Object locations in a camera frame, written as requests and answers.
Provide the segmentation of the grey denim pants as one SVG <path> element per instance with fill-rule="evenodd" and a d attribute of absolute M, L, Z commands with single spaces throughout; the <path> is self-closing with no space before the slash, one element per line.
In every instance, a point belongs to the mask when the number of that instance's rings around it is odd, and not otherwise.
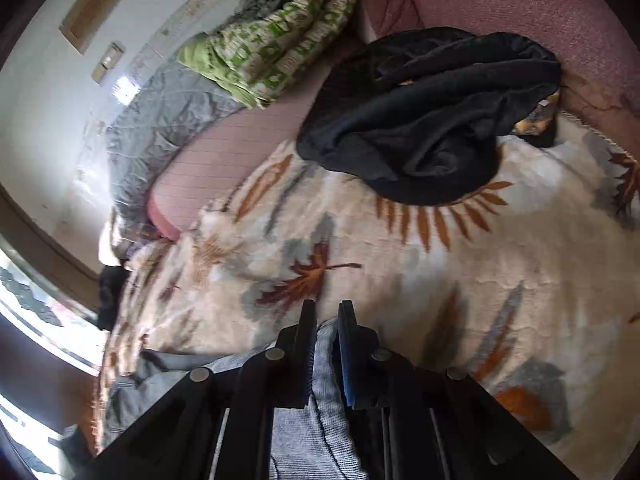
<path fill-rule="evenodd" d="M 274 412 L 270 454 L 273 479 L 367 479 L 370 474 L 356 448 L 338 386 L 333 349 L 336 318 L 318 327 L 311 393 L 301 410 Z M 120 374 L 107 389 L 101 448 L 107 448 L 186 373 L 207 367 L 214 373 L 235 370 L 262 348 L 231 356 L 182 356 L 144 350 L 137 368 Z"/>

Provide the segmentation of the black garment on left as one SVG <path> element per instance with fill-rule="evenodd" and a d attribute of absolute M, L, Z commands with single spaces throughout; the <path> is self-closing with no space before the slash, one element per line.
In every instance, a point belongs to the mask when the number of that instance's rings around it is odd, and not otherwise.
<path fill-rule="evenodd" d="M 99 275 L 99 312 L 96 326 L 110 332 L 116 322 L 119 301 L 130 272 L 123 266 L 104 266 Z"/>

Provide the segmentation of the black garment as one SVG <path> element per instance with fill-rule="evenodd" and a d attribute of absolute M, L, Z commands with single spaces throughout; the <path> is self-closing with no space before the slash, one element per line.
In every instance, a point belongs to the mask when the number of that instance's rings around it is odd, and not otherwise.
<path fill-rule="evenodd" d="M 99 275 L 99 312 L 96 326 L 110 332 L 116 322 L 119 301 L 130 272 L 123 266 L 104 266 Z"/>
<path fill-rule="evenodd" d="M 397 203 L 453 202 L 495 177 L 498 139 L 559 90 L 561 74 L 551 51 L 512 32 L 395 32 L 332 68 L 296 151 Z"/>

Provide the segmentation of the leaf pattern fleece blanket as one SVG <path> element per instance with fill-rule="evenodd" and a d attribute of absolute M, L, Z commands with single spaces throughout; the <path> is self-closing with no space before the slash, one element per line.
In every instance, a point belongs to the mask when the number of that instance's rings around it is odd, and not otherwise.
<path fill-rule="evenodd" d="M 500 139 L 489 183 L 426 207 L 278 146 L 178 240 L 131 259 L 99 447 L 180 377 L 162 353 L 239 363 L 305 299 L 328 350 L 349 300 L 386 347 L 466 370 L 577 477 L 614 477 L 639 440 L 639 161 L 567 114 L 556 131 L 550 148 Z"/>

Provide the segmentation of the wooden stained glass door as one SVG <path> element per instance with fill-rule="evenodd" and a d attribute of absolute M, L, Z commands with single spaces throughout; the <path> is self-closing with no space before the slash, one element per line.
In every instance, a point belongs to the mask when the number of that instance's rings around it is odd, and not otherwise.
<path fill-rule="evenodd" d="M 61 441 L 93 438 L 104 333 L 96 276 L 1 195 L 1 423 L 38 479 L 69 479 Z"/>

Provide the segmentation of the black garment on right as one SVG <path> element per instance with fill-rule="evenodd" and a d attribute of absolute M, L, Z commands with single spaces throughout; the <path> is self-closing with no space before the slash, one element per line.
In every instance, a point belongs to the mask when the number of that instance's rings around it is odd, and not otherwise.
<path fill-rule="evenodd" d="M 551 51 L 512 32 L 395 32 L 332 68 L 296 151 L 397 203 L 453 202 L 495 177 L 498 139 L 559 90 L 561 74 Z"/>

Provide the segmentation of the grey quilted pillow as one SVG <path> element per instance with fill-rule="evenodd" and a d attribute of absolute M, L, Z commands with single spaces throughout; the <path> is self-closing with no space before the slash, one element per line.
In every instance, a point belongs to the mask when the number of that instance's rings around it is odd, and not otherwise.
<path fill-rule="evenodd" d="M 151 188 L 179 152 L 215 122 L 242 110 L 232 95 L 171 58 L 105 131 L 116 218 L 148 236 Z"/>

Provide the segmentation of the green patterned folded blanket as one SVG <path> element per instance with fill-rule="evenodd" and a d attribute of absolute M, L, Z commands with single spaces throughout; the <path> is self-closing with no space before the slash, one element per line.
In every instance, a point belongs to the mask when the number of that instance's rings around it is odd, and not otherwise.
<path fill-rule="evenodd" d="M 227 25 L 193 39 L 180 64 L 249 107 L 275 101 L 347 24 L 357 0 L 290 0 L 262 20 Z"/>

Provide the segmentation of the pink maroon sofa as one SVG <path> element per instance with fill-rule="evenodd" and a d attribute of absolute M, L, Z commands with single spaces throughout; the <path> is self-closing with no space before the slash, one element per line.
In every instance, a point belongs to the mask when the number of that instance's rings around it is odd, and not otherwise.
<path fill-rule="evenodd" d="M 200 133 L 155 181 L 146 211 L 174 240 L 294 136 L 332 66 L 391 32 L 452 26 L 517 32 L 560 59 L 563 103 L 631 153 L 639 149 L 639 0 L 360 0 L 354 21 L 288 92 Z"/>

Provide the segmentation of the beige wall switch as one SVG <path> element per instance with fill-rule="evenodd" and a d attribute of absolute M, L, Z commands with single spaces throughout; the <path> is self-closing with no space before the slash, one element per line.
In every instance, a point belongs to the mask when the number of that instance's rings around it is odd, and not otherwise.
<path fill-rule="evenodd" d="M 96 84 L 102 84 L 103 79 L 117 65 L 124 53 L 124 49 L 119 44 L 112 42 L 92 71 L 91 79 Z"/>

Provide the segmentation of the wall electrical panel cover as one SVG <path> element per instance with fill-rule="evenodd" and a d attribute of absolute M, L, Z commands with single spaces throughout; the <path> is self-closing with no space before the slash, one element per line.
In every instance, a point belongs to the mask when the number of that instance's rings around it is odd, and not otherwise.
<path fill-rule="evenodd" d="M 84 55 L 96 32 L 120 0 L 76 0 L 60 25 L 60 32 L 72 47 Z"/>

